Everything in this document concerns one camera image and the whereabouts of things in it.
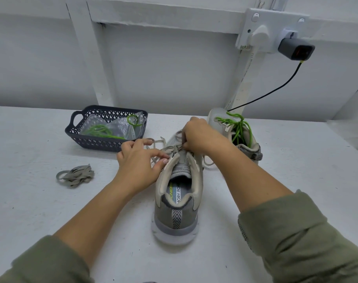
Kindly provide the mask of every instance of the black charger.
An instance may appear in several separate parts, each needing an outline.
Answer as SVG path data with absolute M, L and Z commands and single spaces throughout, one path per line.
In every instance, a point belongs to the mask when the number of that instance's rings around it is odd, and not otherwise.
M 306 61 L 314 52 L 315 46 L 297 38 L 284 38 L 280 42 L 279 52 L 290 60 Z

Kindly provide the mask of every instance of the basket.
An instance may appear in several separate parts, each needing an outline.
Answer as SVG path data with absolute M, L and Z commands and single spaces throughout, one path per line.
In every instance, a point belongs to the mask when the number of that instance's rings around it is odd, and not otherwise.
M 68 136 L 70 136 L 78 145 L 80 145 L 83 148 L 110 151 L 110 152 L 120 152 L 121 144 L 129 140 L 80 135 L 79 131 L 81 130 L 83 123 L 91 114 L 96 114 L 99 117 L 103 118 L 108 123 L 110 123 L 115 119 L 125 118 L 128 117 L 129 115 L 141 111 L 144 114 L 145 121 L 144 121 L 144 126 L 141 129 L 140 135 L 138 135 L 136 139 L 142 138 L 145 133 L 146 122 L 147 122 L 146 120 L 148 118 L 148 113 L 146 111 L 137 110 L 137 109 L 110 107 L 110 106 L 100 106 L 100 105 L 87 106 L 82 111 L 73 112 L 73 114 L 71 115 L 70 124 L 68 125 L 68 127 L 65 128 L 65 133 L 68 134 Z M 74 126 L 73 124 L 74 118 L 79 114 L 82 114 L 83 119 L 81 120 L 81 122 L 77 124 L 77 126 Z

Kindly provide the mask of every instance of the sneaker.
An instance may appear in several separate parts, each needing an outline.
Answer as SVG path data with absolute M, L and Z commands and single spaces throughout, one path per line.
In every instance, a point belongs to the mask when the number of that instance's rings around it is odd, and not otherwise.
M 167 143 L 164 138 L 155 142 L 163 142 L 162 150 L 170 160 L 156 182 L 151 229 L 163 243 L 187 244 L 198 233 L 197 211 L 203 191 L 202 157 L 183 150 L 181 131 Z
M 224 135 L 247 157 L 258 164 L 262 160 L 260 145 L 252 135 L 250 125 L 239 114 L 231 114 L 224 108 L 213 108 L 208 115 L 208 124 Z

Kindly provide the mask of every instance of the green shoelace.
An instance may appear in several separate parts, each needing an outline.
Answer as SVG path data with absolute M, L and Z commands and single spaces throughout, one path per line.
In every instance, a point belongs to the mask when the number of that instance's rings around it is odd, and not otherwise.
M 234 135 L 234 137 L 232 139 L 232 142 L 234 143 L 234 141 L 237 140 L 237 145 L 239 145 L 240 144 L 239 139 L 241 139 L 241 141 L 242 141 L 241 144 L 244 144 L 247 147 L 251 148 L 252 131 L 251 131 L 250 125 L 246 121 L 244 121 L 244 117 L 242 115 L 240 115 L 240 114 L 231 114 L 229 112 L 226 112 L 226 114 L 229 115 L 229 116 L 238 117 L 238 118 L 241 119 L 240 121 L 235 121 L 233 119 L 224 119 L 224 118 L 221 118 L 221 117 L 216 117 L 216 119 L 219 122 L 225 123 L 225 124 L 227 124 L 227 126 L 234 125 L 233 131 L 235 132 L 235 135 Z M 250 140 L 249 140 L 248 143 L 245 140 L 245 138 L 243 137 L 243 127 L 248 128 L 248 131 L 250 133 Z
M 129 118 L 130 117 L 135 117 L 137 119 L 137 123 L 131 123 Z M 138 126 L 142 126 L 142 124 L 138 124 L 139 123 L 139 119 L 138 116 L 135 114 L 129 115 L 126 118 L 127 122 L 129 124 L 131 124 L 133 127 L 138 127 Z M 90 135 L 90 136 L 95 136 L 95 137 L 107 137 L 107 138 L 114 138 L 114 139 L 123 139 L 125 140 L 124 137 L 118 137 L 118 136 L 114 136 L 112 135 L 112 132 L 110 129 L 107 128 L 106 125 L 103 124 L 98 124 L 98 125 L 94 125 L 91 126 L 89 129 L 87 129 L 84 134 Z

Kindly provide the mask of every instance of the table surface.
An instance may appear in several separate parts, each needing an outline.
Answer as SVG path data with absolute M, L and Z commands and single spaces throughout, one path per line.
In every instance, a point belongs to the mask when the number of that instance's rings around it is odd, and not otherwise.
M 75 215 L 118 169 L 115 154 L 83 149 L 64 133 L 72 112 L 0 107 L 0 275 Z M 145 136 L 168 139 L 189 118 L 150 114 Z M 325 123 L 249 123 L 262 147 L 261 167 L 292 191 L 308 193 L 358 245 L 358 151 Z M 96 175 L 90 183 L 67 189 L 56 182 L 57 172 L 88 163 Z M 153 208 L 150 187 L 120 213 L 92 269 L 96 282 L 271 282 L 240 234 L 238 209 L 217 168 L 204 170 L 200 229 L 188 246 L 154 239 Z

